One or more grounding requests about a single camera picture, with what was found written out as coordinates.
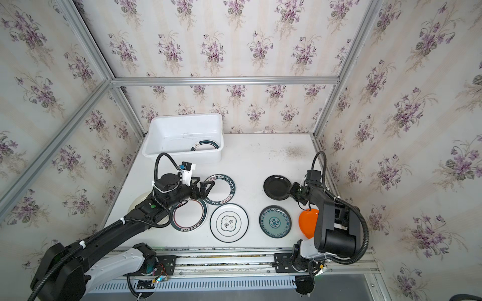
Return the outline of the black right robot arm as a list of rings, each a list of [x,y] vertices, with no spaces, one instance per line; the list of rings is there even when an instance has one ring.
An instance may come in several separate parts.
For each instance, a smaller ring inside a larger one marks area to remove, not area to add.
[[[292,266],[308,271],[315,262],[352,265],[369,247],[369,227],[358,207],[335,196],[325,185],[322,171],[310,169],[302,183],[295,182],[289,195],[302,209],[317,209],[314,235],[293,247]]]

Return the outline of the green rim lettered plate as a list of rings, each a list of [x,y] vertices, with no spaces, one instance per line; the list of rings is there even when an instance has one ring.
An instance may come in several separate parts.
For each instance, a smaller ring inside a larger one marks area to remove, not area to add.
[[[234,180],[225,174],[214,174],[206,179],[213,181],[214,187],[204,201],[210,205],[220,206],[228,203],[234,197],[236,186]]]

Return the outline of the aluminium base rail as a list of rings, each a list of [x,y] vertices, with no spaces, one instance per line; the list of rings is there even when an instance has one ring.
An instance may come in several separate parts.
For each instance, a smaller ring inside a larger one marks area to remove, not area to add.
[[[118,247],[109,252],[99,262],[88,269],[88,272],[105,272],[101,268],[105,261],[120,255],[120,264],[116,268],[120,271],[131,271],[137,267],[134,255],[122,255],[132,247]],[[164,270],[171,278],[210,278],[210,277],[276,277],[302,276],[308,272],[298,272],[288,262],[292,248],[156,248],[152,247],[158,257],[174,256],[174,263],[162,263]],[[287,253],[282,259],[275,259],[275,254]],[[317,275],[373,275],[381,276],[381,269],[371,252],[368,252],[357,263],[340,265],[326,261]]]

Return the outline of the large cream plate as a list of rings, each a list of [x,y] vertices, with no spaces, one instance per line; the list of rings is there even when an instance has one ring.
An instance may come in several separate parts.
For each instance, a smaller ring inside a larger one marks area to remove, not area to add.
[[[146,198],[148,198],[148,196],[151,194],[150,191],[146,192],[146,193],[143,193],[142,195],[140,195],[139,197],[137,197],[130,205],[127,213],[129,213],[130,211],[132,211],[133,209],[135,209],[135,207],[142,203]]]

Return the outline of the white plate black outline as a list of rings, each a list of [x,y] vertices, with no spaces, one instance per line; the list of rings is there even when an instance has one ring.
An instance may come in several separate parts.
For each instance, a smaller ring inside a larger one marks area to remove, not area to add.
[[[219,206],[210,217],[212,235],[222,243],[234,243],[243,238],[249,229],[249,217],[238,204]]]

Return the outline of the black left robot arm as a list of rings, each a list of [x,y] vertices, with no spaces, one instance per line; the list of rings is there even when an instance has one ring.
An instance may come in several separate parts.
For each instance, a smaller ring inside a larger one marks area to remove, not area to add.
[[[145,243],[109,263],[104,257],[132,237],[151,228],[165,228],[171,209],[190,199],[204,199],[213,181],[194,177],[183,184],[181,174],[165,174],[153,183],[147,197],[113,224],[68,246],[57,243],[44,254],[31,282],[29,300],[80,300],[90,289],[128,273],[153,266],[156,252]]]

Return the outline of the orange plastic plate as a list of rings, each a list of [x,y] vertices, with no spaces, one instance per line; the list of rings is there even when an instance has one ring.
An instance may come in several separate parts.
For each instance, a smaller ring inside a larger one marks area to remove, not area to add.
[[[316,223],[318,220],[318,209],[311,209],[309,211],[302,211],[298,218],[299,229],[302,234],[311,239],[315,235]]]

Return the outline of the white plastic bin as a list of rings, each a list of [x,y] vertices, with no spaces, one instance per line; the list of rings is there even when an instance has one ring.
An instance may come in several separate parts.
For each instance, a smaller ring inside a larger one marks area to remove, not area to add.
[[[216,150],[191,152],[192,145],[200,140],[214,140]],[[220,114],[172,115],[154,118],[142,148],[142,155],[155,160],[167,153],[175,161],[195,164],[215,164],[222,160],[224,148],[223,119]]]

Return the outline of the teal blue floral plate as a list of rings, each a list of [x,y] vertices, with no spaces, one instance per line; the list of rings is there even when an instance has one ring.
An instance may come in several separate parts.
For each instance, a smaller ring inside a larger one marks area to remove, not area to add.
[[[289,213],[280,206],[268,206],[259,215],[261,230],[271,238],[284,238],[292,228]]]

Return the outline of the aluminium frame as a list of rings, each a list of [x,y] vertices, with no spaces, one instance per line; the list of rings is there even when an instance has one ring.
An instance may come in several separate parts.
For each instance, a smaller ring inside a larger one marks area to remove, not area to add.
[[[79,10],[75,7],[73,1],[59,1],[60,11],[64,14],[70,24],[74,35],[80,40],[81,46],[87,52],[89,58],[93,61],[95,68],[101,76],[100,85],[85,99],[84,103],[75,111],[74,115],[66,121],[60,130],[52,137],[51,141],[41,149],[40,153],[27,165],[20,177],[10,186],[9,189],[1,196],[1,216],[7,215],[19,197],[30,186],[32,182],[40,175],[42,170],[46,168],[48,160],[50,160],[60,149],[64,143],[70,139],[74,131],[79,127],[80,121],[84,118],[88,111],[93,109],[108,92],[111,92],[120,106],[120,111],[129,121],[131,127],[137,136],[144,138],[145,134],[142,130],[139,119],[135,116],[134,110],[122,92],[122,87],[143,87],[150,85],[167,85],[167,86],[188,86],[188,85],[268,85],[268,84],[286,84],[286,85],[302,85],[302,84],[328,84],[334,88],[326,103],[327,108],[318,119],[315,130],[311,133],[312,137],[317,137],[326,127],[329,115],[333,109],[335,98],[338,96],[342,86],[346,84],[351,69],[356,64],[364,42],[376,21],[382,1],[370,1],[360,21],[359,27],[352,40],[351,47],[345,56],[340,72],[336,76],[257,76],[257,77],[116,77],[113,74],[105,56],[101,54],[97,42],[88,29],[85,21],[81,17]]]

